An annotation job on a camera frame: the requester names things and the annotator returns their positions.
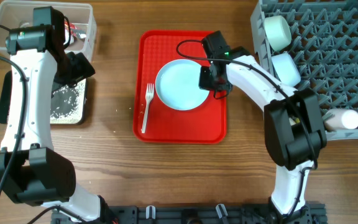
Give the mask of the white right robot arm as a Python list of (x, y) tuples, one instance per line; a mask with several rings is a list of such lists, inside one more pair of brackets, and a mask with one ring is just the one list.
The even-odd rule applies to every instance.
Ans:
[(209, 65), (201, 68), (200, 88), (229, 93), (236, 86), (264, 114), (265, 147), (277, 165), (270, 197), (274, 218), (284, 223), (301, 217), (308, 174), (317, 169), (327, 144), (317, 94), (277, 80), (245, 48), (230, 48), (220, 31), (208, 34), (201, 45)]

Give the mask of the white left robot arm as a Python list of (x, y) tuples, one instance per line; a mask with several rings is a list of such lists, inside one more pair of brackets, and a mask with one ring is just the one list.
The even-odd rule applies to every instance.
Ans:
[(51, 99), (56, 84), (92, 76), (82, 54), (66, 53), (65, 25), (12, 29), (6, 40), (12, 89), (0, 149), (0, 195), (56, 210), (80, 223), (116, 223), (105, 200), (76, 182), (73, 164), (53, 149)]

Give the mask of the light blue bowl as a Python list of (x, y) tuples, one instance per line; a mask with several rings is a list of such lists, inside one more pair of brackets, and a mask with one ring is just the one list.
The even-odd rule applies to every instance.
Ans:
[(301, 82), (299, 71), (288, 53), (274, 55), (272, 65), (282, 83), (294, 87)]

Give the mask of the mint green bowl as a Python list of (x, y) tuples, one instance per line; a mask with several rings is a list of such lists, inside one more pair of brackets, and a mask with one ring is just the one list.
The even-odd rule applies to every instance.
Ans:
[(274, 51), (281, 51), (291, 44), (290, 26), (283, 16), (265, 18), (264, 28), (266, 38)]

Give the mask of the white rice pile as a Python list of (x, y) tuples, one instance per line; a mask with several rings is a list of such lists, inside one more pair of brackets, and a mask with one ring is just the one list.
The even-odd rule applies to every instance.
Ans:
[(50, 124), (80, 124), (84, 117), (87, 80), (76, 87), (64, 86), (53, 93)]

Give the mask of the white plastic cup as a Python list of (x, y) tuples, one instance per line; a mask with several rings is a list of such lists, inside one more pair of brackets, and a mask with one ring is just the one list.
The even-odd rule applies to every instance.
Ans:
[(327, 130), (358, 128), (358, 112), (350, 109), (331, 109), (323, 116)]

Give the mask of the light blue plate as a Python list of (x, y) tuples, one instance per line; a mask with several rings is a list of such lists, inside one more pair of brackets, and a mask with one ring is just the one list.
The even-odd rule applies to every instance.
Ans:
[(166, 63), (155, 79), (157, 96), (167, 107), (188, 111), (199, 107), (207, 99), (208, 90), (199, 87), (201, 65), (188, 59)]

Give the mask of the red snack wrapper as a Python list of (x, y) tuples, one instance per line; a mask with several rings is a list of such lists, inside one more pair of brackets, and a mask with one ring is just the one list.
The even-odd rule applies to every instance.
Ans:
[(70, 24), (68, 30), (70, 31), (71, 35), (78, 38), (78, 39), (85, 39), (86, 32), (83, 29), (80, 29), (74, 24)]

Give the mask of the white napkin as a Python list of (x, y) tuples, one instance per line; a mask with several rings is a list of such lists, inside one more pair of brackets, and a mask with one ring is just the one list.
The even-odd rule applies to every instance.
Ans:
[(68, 27), (65, 27), (65, 42), (64, 44), (68, 44), (71, 45), (72, 43), (74, 43), (74, 37), (72, 35), (72, 33), (68, 30)]

